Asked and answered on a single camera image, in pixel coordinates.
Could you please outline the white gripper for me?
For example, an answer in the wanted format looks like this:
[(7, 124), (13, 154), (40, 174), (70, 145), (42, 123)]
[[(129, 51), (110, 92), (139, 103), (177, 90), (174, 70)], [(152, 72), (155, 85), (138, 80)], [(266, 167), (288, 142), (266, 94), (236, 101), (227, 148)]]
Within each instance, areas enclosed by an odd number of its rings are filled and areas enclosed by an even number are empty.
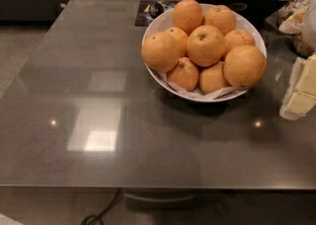
[[(302, 31), (307, 43), (316, 48), (316, 0), (295, 10), (278, 29), (288, 35)], [(306, 116), (316, 106), (316, 55), (294, 62), (279, 115), (288, 120)]]

